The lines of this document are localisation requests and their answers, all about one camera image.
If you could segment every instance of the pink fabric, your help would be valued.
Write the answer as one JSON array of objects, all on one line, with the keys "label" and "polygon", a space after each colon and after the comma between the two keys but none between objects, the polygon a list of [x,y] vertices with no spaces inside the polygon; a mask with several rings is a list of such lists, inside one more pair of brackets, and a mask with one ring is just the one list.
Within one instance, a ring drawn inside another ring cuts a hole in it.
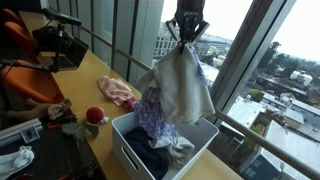
[{"label": "pink fabric", "polygon": [[102,76],[99,79],[99,88],[102,93],[110,98],[117,106],[134,97],[131,89],[120,79]]}]

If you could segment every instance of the sky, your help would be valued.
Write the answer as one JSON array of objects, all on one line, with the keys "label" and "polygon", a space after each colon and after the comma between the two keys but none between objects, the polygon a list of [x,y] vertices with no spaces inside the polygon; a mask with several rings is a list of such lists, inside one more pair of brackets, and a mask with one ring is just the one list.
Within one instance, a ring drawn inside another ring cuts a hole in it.
[{"label": "sky", "polygon": [[[204,20],[210,23],[206,33],[234,39],[252,0],[206,0]],[[174,17],[176,0],[164,0],[162,21]],[[297,0],[273,41],[278,51],[320,62],[320,0]]]}]

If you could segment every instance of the black bag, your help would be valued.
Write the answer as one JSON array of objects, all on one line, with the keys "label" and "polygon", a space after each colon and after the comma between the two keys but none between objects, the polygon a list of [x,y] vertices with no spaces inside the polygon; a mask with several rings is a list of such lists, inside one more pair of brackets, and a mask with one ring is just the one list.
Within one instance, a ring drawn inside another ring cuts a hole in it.
[{"label": "black bag", "polygon": [[[37,52],[58,50],[59,30],[53,26],[45,26],[32,31],[32,36],[37,42]],[[72,43],[72,38],[68,33],[63,32],[60,45],[60,53],[65,54]]]}]

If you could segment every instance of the white plastic bin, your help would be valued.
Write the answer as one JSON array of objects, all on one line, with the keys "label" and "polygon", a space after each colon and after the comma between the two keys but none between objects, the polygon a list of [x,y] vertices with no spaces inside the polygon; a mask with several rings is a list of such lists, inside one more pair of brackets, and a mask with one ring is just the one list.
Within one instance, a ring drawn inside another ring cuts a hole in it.
[{"label": "white plastic bin", "polygon": [[[155,179],[123,137],[138,125],[139,122],[134,120],[134,113],[115,118],[112,121],[112,149],[131,179]],[[175,125],[175,127],[181,136],[195,145],[195,148],[190,157],[187,158],[186,165],[181,169],[169,167],[167,174],[163,178],[165,180],[180,179],[199,159],[219,132],[217,127],[205,119],[199,120],[197,126],[179,124]]]}]

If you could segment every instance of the wooden desk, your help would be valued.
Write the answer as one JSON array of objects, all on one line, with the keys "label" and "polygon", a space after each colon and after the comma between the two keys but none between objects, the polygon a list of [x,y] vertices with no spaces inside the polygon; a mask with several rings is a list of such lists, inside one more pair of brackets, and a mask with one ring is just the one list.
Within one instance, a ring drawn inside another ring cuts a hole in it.
[{"label": "wooden desk", "polygon": [[[42,14],[20,12],[20,15],[29,32],[43,27],[48,22]],[[101,76],[120,78],[125,82],[90,51],[87,52],[78,70],[60,71],[53,74],[63,95],[71,99],[73,104],[71,110],[76,114],[79,121],[86,119],[86,111],[92,106],[102,107],[106,116],[110,117],[111,120],[126,113],[123,108],[115,106],[111,100],[101,93],[98,88],[98,79]],[[140,99],[140,93],[131,85],[129,87],[135,97]],[[130,179],[112,151],[111,120],[105,125],[100,125],[97,138],[87,135],[86,139],[107,179]],[[183,179],[224,180],[241,178],[210,151],[206,150]]]}]

